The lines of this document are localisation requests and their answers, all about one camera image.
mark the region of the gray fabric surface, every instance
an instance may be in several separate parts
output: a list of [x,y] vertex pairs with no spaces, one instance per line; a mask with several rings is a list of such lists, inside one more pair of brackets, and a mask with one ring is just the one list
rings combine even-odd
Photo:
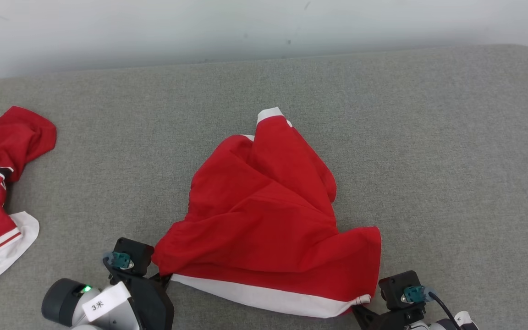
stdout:
[[[56,148],[11,190],[40,221],[0,276],[0,330],[40,316],[58,278],[104,286],[120,236],[155,244],[193,173],[230,134],[279,106],[337,180],[340,230],[377,225],[381,276],[409,269],[481,329],[528,329],[528,48],[469,46],[324,58],[57,73],[0,80],[0,115],[34,110]],[[178,283],[176,329],[354,330],[238,305]],[[376,299],[372,307],[384,311]],[[443,318],[430,303],[427,320]]]

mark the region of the white label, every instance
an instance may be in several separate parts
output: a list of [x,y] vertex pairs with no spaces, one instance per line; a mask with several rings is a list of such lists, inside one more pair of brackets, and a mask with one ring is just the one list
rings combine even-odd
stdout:
[[93,322],[103,315],[109,313],[115,307],[125,303],[130,298],[130,291],[127,290],[123,282],[117,283],[111,288],[103,290],[95,298],[84,303],[82,309],[89,322]]
[[470,318],[470,314],[467,311],[461,311],[455,315],[455,321],[457,325],[470,324],[472,323],[472,318]]

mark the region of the black cable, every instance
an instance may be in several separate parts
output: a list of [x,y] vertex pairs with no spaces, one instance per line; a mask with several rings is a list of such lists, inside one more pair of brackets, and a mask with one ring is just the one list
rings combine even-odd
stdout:
[[453,322],[453,326],[455,326],[457,330],[462,330],[459,324],[457,324],[457,322],[455,321],[455,318],[453,317],[447,306],[444,304],[443,301],[441,301],[440,297],[438,297],[433,292],[429,292],[429,297],[433,298],[433,300],[435,300],[442,307],[442,309],[444,309],[444,312],[448,315],[448,318]]

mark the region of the white hem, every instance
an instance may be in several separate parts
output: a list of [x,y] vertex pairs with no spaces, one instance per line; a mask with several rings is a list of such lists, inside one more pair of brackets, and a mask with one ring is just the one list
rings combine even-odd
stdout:
[[25,212],[11,214],[11,220],[17,225],[21,235],[18,240],[7,242],[0,248],[0,275],[23,255],[34,243],[40,232],[38,220]]
[[249,134],[240,134],[240,135],[245,136],[246,138],[249,138],[250,141],[254,142],[254,138],[255,138],[254,135],[249,135]]
[[339,301],[315,295],[179,274],[173,274],[170,279],[243,305],[305,317],[336,317],[344,313],[351,305],[370,302],[369,295],[362,295],[352,301]]
[[[262,110],[260,111],[260,113],[258,113],[258,121],[256,121],[256,125],[258,125],[260,123],[260,121],[263,121],[264,119],[267,119],[267,118],[270,118],[270,117],[275,117],[275,116],[285,116],[281,113],[281,110],[278,108],[278,107],[273,107],[273,108],[270,108],[270,109],[265,109],[265,110]],[[286,123],[293,127],[292,123],[290,121],[286,121]]]

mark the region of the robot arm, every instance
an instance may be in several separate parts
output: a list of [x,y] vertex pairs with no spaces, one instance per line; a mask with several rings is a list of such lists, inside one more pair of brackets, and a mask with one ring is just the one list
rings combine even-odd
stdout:
[[[379,287],[390,311],[377,314],[362,305],[352,306],[362,330],[478,330],[468,312],[453,317],[435,291],[421,285],[414,271],[383,278]],[[422,320],[426,313],[425,304],[430,301],[437,301],[450,318],[427,326]]]
[[170,330],[174,307],[166,294],[169,277],[144,277],[152,253],[154,248],[146,244],[126,238],[117,240],[111,258],[103,259],[111,284],[105,290],[121,286],[128,295],[115,302],[119,305],[103,310],[103,315],[89,320],[82,308],[102,291],[67,278],[50,287],[42,301],[42,315],[73,330]]

